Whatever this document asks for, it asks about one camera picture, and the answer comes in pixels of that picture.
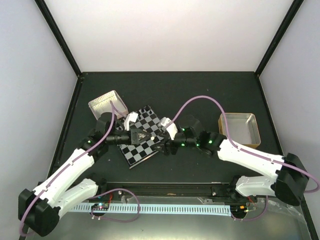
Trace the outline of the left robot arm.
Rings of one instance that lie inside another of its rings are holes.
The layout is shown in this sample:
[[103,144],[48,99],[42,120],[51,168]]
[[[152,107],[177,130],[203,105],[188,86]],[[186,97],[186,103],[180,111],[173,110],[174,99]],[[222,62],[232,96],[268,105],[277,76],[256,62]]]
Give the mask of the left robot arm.
[[18,196],[20,226],[28,226],[41,237],[47,236],[60,219],[72,207],[90,198],[103,199],[108,192],[104,181],[83,179],[76,186],[75,180],[91,168],[112,145],[137,146],[153,136],[146,130],[130,127],[138,118],[131,112],[125,118],[121,130],[114,123],[114,113],[105,112],[97,120],[95,128],[82,140],[66,162],[47,180],[33,190],[24,189]]

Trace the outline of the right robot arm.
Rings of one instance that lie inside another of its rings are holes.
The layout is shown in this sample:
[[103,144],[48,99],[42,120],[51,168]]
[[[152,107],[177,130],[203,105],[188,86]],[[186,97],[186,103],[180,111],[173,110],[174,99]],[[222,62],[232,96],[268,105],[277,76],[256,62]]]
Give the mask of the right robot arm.
[[272,196],[282,202],[299,206],[309,181],[300,158],[292,153],[286,156],[262,152],[237,142],[225,135],[207,131],[192,115],[175,125],[164,117],[158,123],[163,139],[151,148],[164,155],[176,155],[179,148],[197,148],[210,157],[250,169],[259,176],[240,176],[228,187],[228,198],[234,202],[243,197]]

